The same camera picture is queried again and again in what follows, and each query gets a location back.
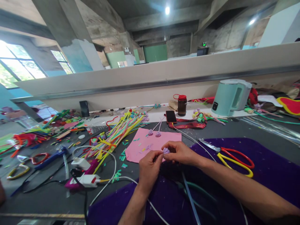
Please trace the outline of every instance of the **window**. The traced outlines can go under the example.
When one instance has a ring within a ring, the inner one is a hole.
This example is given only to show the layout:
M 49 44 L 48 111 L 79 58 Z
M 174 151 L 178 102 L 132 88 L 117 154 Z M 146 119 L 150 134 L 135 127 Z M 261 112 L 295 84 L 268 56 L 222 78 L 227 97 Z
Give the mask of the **window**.
M 54 57 L 57 59 L 59 64 L 62 66 L 66 74 L 75 73 L 60 51 L 51 50 L 51 52 L 54 55 Z
M 119 66 L 119 68 L 126 67 L 127 66 L 127 61 L 120 61 L 120 62 L 118 62 L 118 66 Z
M 46 77 L 21 45 L 0 40 L 0 83 L 6 88 L 17 88 L 17 81 Z

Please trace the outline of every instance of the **red bottle cap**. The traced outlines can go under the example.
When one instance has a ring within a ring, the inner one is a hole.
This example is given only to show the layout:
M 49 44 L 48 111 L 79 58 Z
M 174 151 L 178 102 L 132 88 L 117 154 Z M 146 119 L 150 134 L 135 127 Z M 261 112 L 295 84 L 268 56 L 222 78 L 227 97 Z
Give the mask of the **red bottle cap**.
M 175 94 L 175 95 L 173 95 L 173 98 L 174 98 L 174 99 L 186 100 L 186 98 L 187 98 L 186 95 L 179 95 L 179 94 Z

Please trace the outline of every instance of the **red scissors handle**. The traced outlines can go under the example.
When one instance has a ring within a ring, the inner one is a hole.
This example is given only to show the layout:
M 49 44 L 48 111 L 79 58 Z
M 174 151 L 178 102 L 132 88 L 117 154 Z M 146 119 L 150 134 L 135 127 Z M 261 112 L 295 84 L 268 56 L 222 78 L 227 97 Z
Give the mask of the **red scissors handle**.
M 244 166 L 248 167 L 249 169 L 253 169 L 254 168 L 254 163 L 253 161 L 248 158 L 247 156 L 245 156 L 243 153 L 237 151 L 237 150 L 234 150 L 234 149 L 230 149 L 230 148 L 221 148 L 221 150 L 223 152 L 225 152 L 226 154 L 230 155 L 235 161 L 239 162 L 240 164 L 243 164 Z M 239 160 L 238 158 L 236 158 L 234 155 L 232 155 L 230 152 L 235 152 L 241 156 L 243 156 L 246 160 L 248 160 L 248 162 L 250 163 L 250 165 L 247 165 L 245 163 L 243 163 L 241 160 Z
M 39 157 L 39 156 L 45 156 L 45 157 L 44 157 L 41 161 L 36 162 L 36 161 L 35 161 L 35 158 L 36 158 L 36 157 Z M 31 162 L 32 162 L 33 165 L 39 165 L 39 164 L 43 163 L 46 159 L 48 159 L 49 156 L 50 156 L 49 153 L 41 153 L 41 154 L 37 154 L 37 155 L 35 155 L 35 156 L 33 156 L 33 157 L 31 158 Z

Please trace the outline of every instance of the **smartphone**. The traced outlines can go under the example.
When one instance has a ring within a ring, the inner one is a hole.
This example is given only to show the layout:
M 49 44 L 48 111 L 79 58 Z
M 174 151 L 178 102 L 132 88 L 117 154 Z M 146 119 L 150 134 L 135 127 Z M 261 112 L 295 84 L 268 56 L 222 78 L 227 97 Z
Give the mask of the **smartphone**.
M 166 111 L 166 116 L 167 116 L 167 123 L 177 123 L 174 111 Z
M 89 117 L 90 112 L 88 111 L 88 102 L 87 101 L 81 101 L 79 102 L 80 109 L 81 109 L 81 117 Z

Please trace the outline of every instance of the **pink paper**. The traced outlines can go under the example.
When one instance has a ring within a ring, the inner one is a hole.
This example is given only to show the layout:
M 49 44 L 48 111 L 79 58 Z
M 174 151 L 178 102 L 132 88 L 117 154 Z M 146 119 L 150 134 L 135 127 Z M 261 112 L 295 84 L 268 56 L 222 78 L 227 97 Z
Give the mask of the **pink paper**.
M 136 135 L 134 136 L 133 141 L 125 150 L 126 159 L 128 161 L 138 163 L 149 151 L 143 149 L 148 145 L 151 145 L 150 150 L 159 150 L 162 151 L 162 146 L 168 141 L 181 141 L 180 133 L 172 133 L 172 132 L 160 132 L 160 137 L 155 137 L 157 131 L 153 131 L 153 135 L 146 136 L 149 133 L 148 129 L 139 128 L 137 130 Z
M 79 123 L 78 121 L 73 122 L 73 123 L 66 123 L 66 124 L 63 126 L 63 128 L 64 128 L 64 129 L 67 129 L 67 128 L 70 128 L 70 127 L 73 127 L 73 126 L 77 125 L 78 123 Z

